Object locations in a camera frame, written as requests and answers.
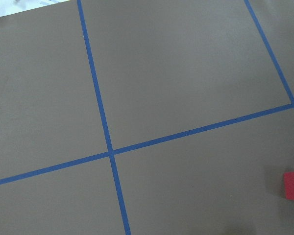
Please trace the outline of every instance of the gray tile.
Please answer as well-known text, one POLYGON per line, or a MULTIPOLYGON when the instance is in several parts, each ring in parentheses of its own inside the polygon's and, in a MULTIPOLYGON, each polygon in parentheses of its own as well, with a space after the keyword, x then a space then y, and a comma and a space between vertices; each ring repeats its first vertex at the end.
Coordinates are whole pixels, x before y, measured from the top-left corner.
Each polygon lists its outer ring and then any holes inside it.
POLYGON ((76 2, 0 18, 0 178, 105 151, 76 2))
POLYGON ((121 235, 109 159, 0 186, 0 235, 121 235))
POLYGON ((133 234, 294 235, 294 110, 116 156, 133 234))
POLYGON ((114 147, 289 103, 242 0, 84 0, 114 147))
POLYGON ((294 1, 250 1, 294 94, 294 1))

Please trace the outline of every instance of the blue grid line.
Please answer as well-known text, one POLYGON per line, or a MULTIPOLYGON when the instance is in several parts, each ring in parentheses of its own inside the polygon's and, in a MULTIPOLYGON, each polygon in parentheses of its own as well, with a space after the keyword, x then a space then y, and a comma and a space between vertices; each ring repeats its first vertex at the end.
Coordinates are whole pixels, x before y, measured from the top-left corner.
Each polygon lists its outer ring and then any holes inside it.
POLYGON ((85 18, 84 18, 81 0, 77 0, 77 6, 78 6, 79 17, 80 17, 80 22, 81 22, 81 26, 82 26, 82 31, 83 31, 83 35, 84 35, 84 41, 85 41, 89 66, 90 66, 90 70, 91 70, 91 74, 92 74, 92 78, 93 78, 96 98, 97 98, 97 102, 98 102, 101 123, 102 123, 104 136, 105 136, 105 140, 106 140, 106 144, 107 144, 107 148, 108 148, 114 184, 116 187, 119 206, 120 206, 120 210, 121 210, 124 231, 125 231, 126 235, 131 235, 131 230, 130 230, 130 226, 128 223, 125 202, 124 202, 121 183, 120 183, 120 178, 119 178, 119 174, 118 174, 118 168, 117 168, 116 160, 114 157, 114 152, 113 152, 112 142, 111 142, 111 138, 110 138, 108 123, 107 123, 107 119, 106 119, 106 115, 105 115, 104 107, 103 107, 103 102, 102 102, 102 98, 101 98, 101 94, 100 94, 99 83, 98 83, 98 79, 97 79, 92 50, 91 50, 91 46, 89 43, 88 32, 87 32, 87 27, 86 27, 86 22, 85 22, 85 18))
POLYGON ((66 162, 66 163, 61 163, 61 164, 58 164, 58 165, 45 167, 45 168, 42 168, 42 169, 39 169, 39 170, 30 171, 30 172, 27 172, 27 173, 24 173, 24 174, 19 174, 19 175, 7 177, 7 178, 4 178, 4 179, 0 179, 0 185, 11 183, 11 182, 17 181, 17 180, 26 179, 26 178, 33 177, 33 176, 36 176, 36 175, 41 175, 41 174, 45 174, 45 173, 48 173, 48 172, 68 168, 68 167, 71 167, 71 166, 74 166, 74 165, 79 165, 79 164, 91 162, 91 161, 94 161, 94 160, 106 158, 108 156, 109 156, 108 152, 99 153, 99 154, 92 155, 92 156, 89 156, 89 157, 86 157, 86 158, 80 158, 80 159, 69 161, 69 162, 66 162))
POLYGON ((249 3, 249 0, 244 0, 244 2, 245 2, 245 5, 246 5, 251 17, 252 17, 257 29, 258 29, 258 32, 259 32, 259 34, 260 34, 260 36, 261 36, 261 38, 262 38, 262 40, 263 40, 263 42, 264 42, 264 44, 265 44, 265 46, 267 48, 267 51, 268 51, 268 53, 270 55, 270 58, 271 58, 274 66, 275 66, 275 69, 277 70, 277 72, 279 74, 280 80, 281 80, 281 82, 282 82, 282 84, 284 86, 284 89, 285 89, 286 93, 288 94, 288 97, 289 97, 289 99, 290 99, 290 101, 291 101, 291 103, 293 105, 293 108, 294 108, 294 96, 293 96, 293 93, 292 93, 292 91, 291 91, 291 89, 289 87, 289 84, 288 84, 288 82, 287 82, 287 80, 286 80, 286 78, 285 78, 285 76, 283 74, 283 71, 282 71, 282 69, 281 69, 281 67, 280 67, 280 65, 278 63, 278 60, 276 59, 276 57, 275 57, 275 55, 273 53, 273 50, 272 50, 272 48, 271 48, 271 46, 269 44, 269 41, 268 41, 268 39, 267 39, 267 37, 266 37, 266 35, 265 35, 259 21, 257 19, 257 16, 256 16, 252 6, 249 3))
MULTIPOLYGON (((186 136, 198 134, 198 133, 201 133, 201 132, 221 128, 221 127, 228 126, 228 125, 231 125, 231 124, 235 124, 235 123, 251 120, 251 119, 254 119, 254 118, 259 118, 259 117, 262 117, 262 116, 267 116, 267 115, 270 115, 270 114, 282 112, 282 111, 289 110, 289 109, 292 109, 292 108, 293 108, 292 104, 287 104, 287 105, 275 107, 275 108, 260 111, 260 112, 257 112, 257 113, 237 117, 237 118, 226 120, 226 121, 217 122, 217 123, 207 125, 207 126, 203 126, 203 127, 199 127, 199 128, 196 128, 196 129, 192 129, 192 130, 180 132, 180 133, 177 133, 177 134, 160 137, 160 138, 157 138, 157 139, 154 139, 154 140, 150 140, 150 141, 146 141, 146 142, 142 142, 142 143, 138 143, 138 144, 133 144, 133 145, 130 145, 130 146, 127 146, 127 147, 119 148, 119 149, 114 150, 113 154, 116 155, 116 154, 129 152, 129 151, 132 151, 132 150, 135 150, 135 149, 144 148, 144 147, 147 147, 147 146, 159 144, 159 143, 162 143, 162 142, 171 141, 171 140, 174 140, 174 139, 179 139, 179 138, 182 138, 182 137, 186 137, 186 136)), ((28 172, 28 173, 24 173, 24 174, 20 174, 20 175, 8 177, 8 178, 0 179, 0 185, 7 184, 7 183, 17 181, 17 180, 22 180, 22 179, 29 178, 29 177, 32 177, 32 176, 35 176, 35 175, 40 175, 40 174, 48 173, 48 172, 51 172, 51 171, 60 170, 60 169, 67 168, 67 167, 70 167, 70 166, 91 162, 91 161, 101 159, 101 158, 105 158, 105 157, 109 157, 109 156, 110 156, 109 152, 99 153, 99 154, 96 154, 96 155, 93 155, 93 156, 90 156, 90 157, 81 158, 81 159, 77 159, 77 160, 74 160, 74 161, 61 163, 61 164, 58 164, 58 165, 54 165, 54 166, 42 168, 42 169, 39 169, 39 170, 31 171, 31 172, 28 172)))

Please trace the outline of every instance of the gray surface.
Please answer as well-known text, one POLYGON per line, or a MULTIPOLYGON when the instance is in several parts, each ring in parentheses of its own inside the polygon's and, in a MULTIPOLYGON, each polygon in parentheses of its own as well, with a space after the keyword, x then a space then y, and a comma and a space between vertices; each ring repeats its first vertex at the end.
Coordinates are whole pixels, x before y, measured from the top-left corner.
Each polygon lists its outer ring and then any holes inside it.
POLYGON ((84 0, 115 148, 289 103, 242 0, 84 0))
POLYGON ((0 178, 105 151, 76 2, 0 18, 0 178))
POLYGON ((294 94, 294 1, 250 0, 294 94))
POLYGON ((294 235, 294 111, 116 157, 133 235, 294 235))
POLYGON ((0 235, 124 234, 109 159, 0 186, 0 235))

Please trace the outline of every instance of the grid square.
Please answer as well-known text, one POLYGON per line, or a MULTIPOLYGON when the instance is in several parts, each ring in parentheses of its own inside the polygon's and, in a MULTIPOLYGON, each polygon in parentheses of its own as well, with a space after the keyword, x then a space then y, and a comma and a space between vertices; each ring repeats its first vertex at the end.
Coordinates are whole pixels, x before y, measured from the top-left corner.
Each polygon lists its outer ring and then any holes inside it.
POLYGON ((294 234, 294 111, 116 156, 133 234, 294 234))
POLYGON ((115 148, 289 103, 241 0, 84 0, 115 148))
POLYGON ((0 18, 0 178, 106 151, 76 2, 0 18))
POLYGON ((109 159, 0 186, 0 235, 124 234, 109 159))
POLYGON ((294 1, 250 1, 294 94, 294 1))

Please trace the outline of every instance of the gray floor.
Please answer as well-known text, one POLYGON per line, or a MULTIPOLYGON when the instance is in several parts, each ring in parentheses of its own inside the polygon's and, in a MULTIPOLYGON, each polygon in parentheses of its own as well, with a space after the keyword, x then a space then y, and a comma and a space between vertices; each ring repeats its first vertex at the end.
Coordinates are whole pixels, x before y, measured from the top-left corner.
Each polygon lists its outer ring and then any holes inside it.
MULTIPOLYGON (((81 1, 113 149, 77 2, 0 18, 0 235, 294 235, 294 102, 248 1, 81 1)), ((294 2, 250 3, 294 95, 294 2)))

